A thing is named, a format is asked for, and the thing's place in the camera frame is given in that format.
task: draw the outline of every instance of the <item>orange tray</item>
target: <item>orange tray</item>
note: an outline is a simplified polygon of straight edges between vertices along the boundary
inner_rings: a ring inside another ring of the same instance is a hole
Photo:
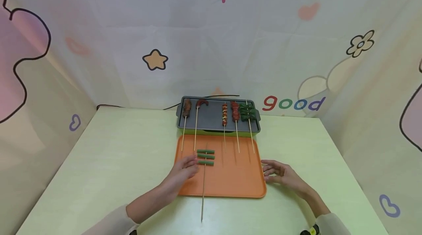
[[[194,138],[194,135],[185,135],[182,152],[182,136],[180,136],[175,161],[196,153],[193,149]],[[239,137],[239,147],[240,152],[236,137],[226,136],[225,146],[223,136],[197,135],[196,150],[214,150],[215,159],[211,160],[214,161],[214,165],[200,165],[199,172],[186,181],[179,195],[202,196],[205,170],[205,196],[207,197],[264,197],[267,186],[258,146],[253,141],[255,149],[253,153],[251,139]]]

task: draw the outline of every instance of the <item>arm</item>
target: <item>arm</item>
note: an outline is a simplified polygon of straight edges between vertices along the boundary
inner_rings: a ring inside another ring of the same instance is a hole
[[[291,166],[274,160],[261,160],[261,162],[264,164],[264,179],[267,183],[285,185],[308,203],[316,217],[321,235],[350,235],[349,230],[338,216],[331,213],[317,191],[303,181]]]
[[[322,201],[322,198],[319,196],[319,194],[311,187],[309,187],[309,190],[303,195],[303,199],[308,203],[316,218],[321,215],[327,215],[331,213],[327,205],[325,205],[324,201]]]
[[[198,172],[195,155],[177,161],[168,176],[156,188],[109,213],[82,235],[129,235],[177,197],[184,182]]]

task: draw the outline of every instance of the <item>cartoon backdrop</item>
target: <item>cartoon backdrop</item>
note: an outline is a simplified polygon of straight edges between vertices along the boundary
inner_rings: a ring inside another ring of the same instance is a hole
[[[413,231],[422,217],[419,0],[5,0],[3,8],[0,154],[18,162],[4,163],[1,181],[18,179],[14,168],[41,179],[26,187],[19,212],[0,209],[6,232],[95,105],[167,109],[186,95],[240,96],[263,115],[322,118],[391,234]],[[39,153],[48,163],[11,151],[41,138],[60,154]],[[1,199],[20,184],[2,185]]]

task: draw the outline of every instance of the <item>flower drawing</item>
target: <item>flower drawing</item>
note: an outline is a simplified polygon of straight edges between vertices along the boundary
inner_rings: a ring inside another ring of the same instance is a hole
[[[352,55],[352,57],[359,57],[362,51],[370,49],[374,45],[374,41],[371,39],[375,31],[370,30],[364,36],[358,35],[350,40],[350,47],[347,49],[346,54]]]

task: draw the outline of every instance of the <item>pink cloud shape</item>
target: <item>pink cloud shape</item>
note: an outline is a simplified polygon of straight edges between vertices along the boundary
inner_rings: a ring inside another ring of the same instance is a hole
[[[422,72],[422,60],[419,64],[419,71]],[[404,108],[400,118],[400,131],[422,152],[422,85]]]
[[[50,31],[38,15],[23,8],[9,10],[6,1],[0,8],[0,123],[13,116],[27,98],[18,65],[44,57],[51,41]]]

